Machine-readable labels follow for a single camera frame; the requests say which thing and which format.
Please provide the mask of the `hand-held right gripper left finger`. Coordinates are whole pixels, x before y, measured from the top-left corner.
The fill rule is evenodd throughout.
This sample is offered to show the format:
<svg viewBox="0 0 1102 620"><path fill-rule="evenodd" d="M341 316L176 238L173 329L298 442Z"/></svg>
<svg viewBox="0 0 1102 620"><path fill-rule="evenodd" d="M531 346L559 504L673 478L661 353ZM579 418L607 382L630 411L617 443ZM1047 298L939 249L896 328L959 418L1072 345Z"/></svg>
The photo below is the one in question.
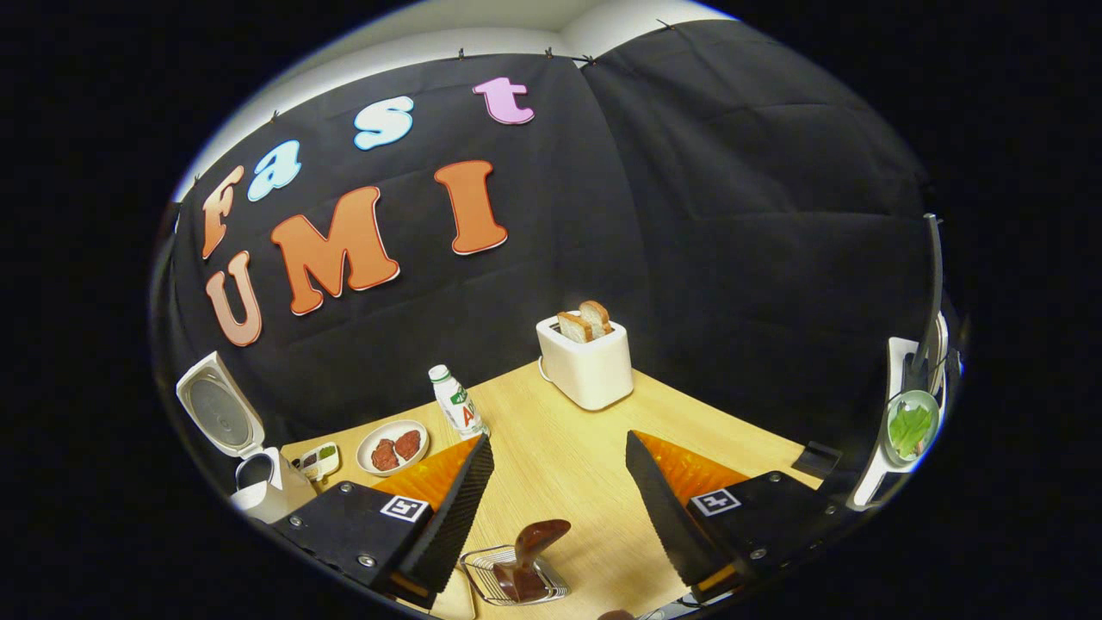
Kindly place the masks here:
<svg viewBox="0 0 1102 620"><path fill-rule="evenodd" d="M272 527L361 587L430 607L449 584L491 471L491 440L477 435L375 487L335 485Z"/></svg>

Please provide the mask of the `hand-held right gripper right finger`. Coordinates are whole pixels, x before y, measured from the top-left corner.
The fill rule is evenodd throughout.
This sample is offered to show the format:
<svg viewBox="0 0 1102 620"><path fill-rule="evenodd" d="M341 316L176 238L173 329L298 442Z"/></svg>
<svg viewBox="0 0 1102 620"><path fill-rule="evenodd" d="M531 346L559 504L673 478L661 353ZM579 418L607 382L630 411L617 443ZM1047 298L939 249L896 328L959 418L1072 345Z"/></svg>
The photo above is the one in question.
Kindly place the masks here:
<svg viewBox="0 0 1102 620"><path fill-rule="evenodd" d="M626 466L700 601L779 580L857 526L858 511L790 475L747 476L641 431L627 433Z"/></svg>

